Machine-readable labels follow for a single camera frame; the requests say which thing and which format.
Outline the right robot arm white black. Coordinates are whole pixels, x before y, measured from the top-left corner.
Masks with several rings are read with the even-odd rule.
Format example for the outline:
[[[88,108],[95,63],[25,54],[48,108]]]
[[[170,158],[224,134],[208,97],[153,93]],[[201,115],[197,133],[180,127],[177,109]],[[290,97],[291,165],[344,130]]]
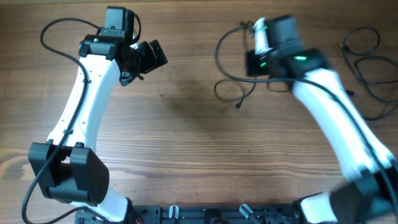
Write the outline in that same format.
[[[288,84],[334,150],[346,184],[303,198],[305,223],[362,223],[397,212],[397,159],[348,97],[338,73],[317,49],[304,49],[292,16],[258,19],[254,68]]]

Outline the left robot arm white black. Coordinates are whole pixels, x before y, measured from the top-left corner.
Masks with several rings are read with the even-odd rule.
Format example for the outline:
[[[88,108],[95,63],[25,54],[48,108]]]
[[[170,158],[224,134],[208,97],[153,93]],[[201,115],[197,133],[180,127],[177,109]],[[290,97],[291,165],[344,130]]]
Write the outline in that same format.
[[[109,184],[109,170],[96,155],[96,140],[109,96],[167,63],[157,40],[141,42],[141,21],[124,7],[110,6],[105,23],[87,35],[75,59],[78,74],[65,109],[44,143],[28,159],[42,195],[72,204],[77,222],[141,223],[132,202]]]

